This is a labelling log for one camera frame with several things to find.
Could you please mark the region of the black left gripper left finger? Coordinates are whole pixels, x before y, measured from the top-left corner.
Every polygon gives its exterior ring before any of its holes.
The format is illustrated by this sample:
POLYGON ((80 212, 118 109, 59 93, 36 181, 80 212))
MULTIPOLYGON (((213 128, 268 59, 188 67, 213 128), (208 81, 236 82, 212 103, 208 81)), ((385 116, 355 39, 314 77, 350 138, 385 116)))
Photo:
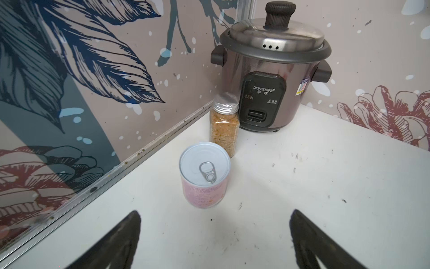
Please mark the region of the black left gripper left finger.
POLYGON ((140 232, 141 217, 134 210, 68 268, 129 269, 132 267, 140 232))

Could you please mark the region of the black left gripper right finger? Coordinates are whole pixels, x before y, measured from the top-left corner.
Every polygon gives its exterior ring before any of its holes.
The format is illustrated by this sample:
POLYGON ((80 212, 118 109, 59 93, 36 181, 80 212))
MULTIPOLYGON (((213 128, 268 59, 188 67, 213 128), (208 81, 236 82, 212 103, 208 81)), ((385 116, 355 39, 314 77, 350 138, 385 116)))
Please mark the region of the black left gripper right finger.
POLYGON ((290 218, 290 231, 301 269, 363 269, 364 265, 326 235, 301 211, 295 209, 290 218))

